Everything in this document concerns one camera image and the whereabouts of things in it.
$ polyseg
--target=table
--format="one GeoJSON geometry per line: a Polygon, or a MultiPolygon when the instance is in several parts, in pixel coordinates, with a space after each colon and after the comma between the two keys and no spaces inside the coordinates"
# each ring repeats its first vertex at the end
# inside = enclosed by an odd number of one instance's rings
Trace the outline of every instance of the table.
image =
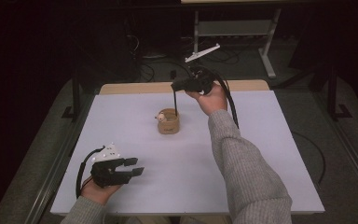
{"type": "MultiPolygon", "coordinates": [[[[226,215],[226,189],[211,150],[207,117],[194,99],[177,93],[181,130],[160,134],[154,116],[173,106],[171,83],[108,84],[95,97],[51,207],[67,214],[76,201],[78,167],[93,149],[112,141],[123,158],[145,168],[107,204],[115,216],[226,215]]],[[[229,81],[241,134],[260,148],[293,198],[294,214],[324,207],[310,180],[273,91],[263,80],[229,81]]],[[[90,175],[91,162],[83,179],[90,175]]]]}

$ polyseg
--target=figurine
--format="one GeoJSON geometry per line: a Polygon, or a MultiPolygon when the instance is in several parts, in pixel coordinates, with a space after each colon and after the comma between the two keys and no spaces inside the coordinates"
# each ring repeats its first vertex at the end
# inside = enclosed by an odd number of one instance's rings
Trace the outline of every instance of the figurine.
{"type": "Polygon", "coordinates": [[[158,120],[158,122],[165,122],[167,121],[167,118],[165,118],[164,112],[159,112],[157,116],[155,116],[155,119],[158,120]]]}

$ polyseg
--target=metal stand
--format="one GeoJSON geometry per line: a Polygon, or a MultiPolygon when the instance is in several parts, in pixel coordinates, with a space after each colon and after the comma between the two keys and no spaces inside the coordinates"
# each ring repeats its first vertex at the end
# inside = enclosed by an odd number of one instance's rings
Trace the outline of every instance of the metal stand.
{"type": "Polygon", "coordinates": [[[275,10],[275,14],[274,14],[274,18],[271,21],[271,25],[269,26],[268,29],[268,39],[267,39],[267,43],[264,46],[264,48],[259,49],[258,52],[260,53],[260,57],[261,60],[263,61],[264,67],[266,68],[266,72],[269,78],[276,78],[277,76],[275,75],[274,69],[272,68],[271,62],[269,61],[269,47],[271,45],[272,42],[272,38],[275,34],[275,29],[278,25],[278,19],[279,16],[281,15],[281,9],[276,9],[275,10]]]}
{"type": "Polygon", "coordinates": [[[259,54],[269,78],[275,78],[275,72],[269,61],[269,47],[278,25],[281,9],[275,10],[272,20],[255,21],[200,21],[199,12],[194,20],[194,53],[199,51],[199,36],[214,35],[266,35],[266,45],[259,49],[259,54]]]}

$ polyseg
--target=gray sweater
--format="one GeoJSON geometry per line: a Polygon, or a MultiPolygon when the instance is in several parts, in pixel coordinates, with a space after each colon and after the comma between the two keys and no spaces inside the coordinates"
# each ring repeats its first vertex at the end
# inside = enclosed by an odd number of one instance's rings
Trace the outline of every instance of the gray sweater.
{"type": "MultiPolygon", "coordinates": [[[[286,187],[258,148],[241,137],[228,112],[213,112],[208,125],[233,223],[291,223],[292,200],[286,187]]],[[[80,196],[62,223],[102,223],[103,213],[104,206],[80,196]]]]}

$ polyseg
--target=wooden cup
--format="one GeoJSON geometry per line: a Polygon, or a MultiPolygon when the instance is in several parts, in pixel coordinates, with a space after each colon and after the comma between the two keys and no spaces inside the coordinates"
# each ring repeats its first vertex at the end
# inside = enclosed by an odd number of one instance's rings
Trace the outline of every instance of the wooden cup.
{"type": "Polygon", "coordinates": [[[161,110],[159,113],[163,112],[167,120],[158,122],[158,131],[163,134],[173,134],[179,132],[180,122],[179,122],[179,112],[177,117],[175,115],[175,109],[166,108],[161,110]]]}

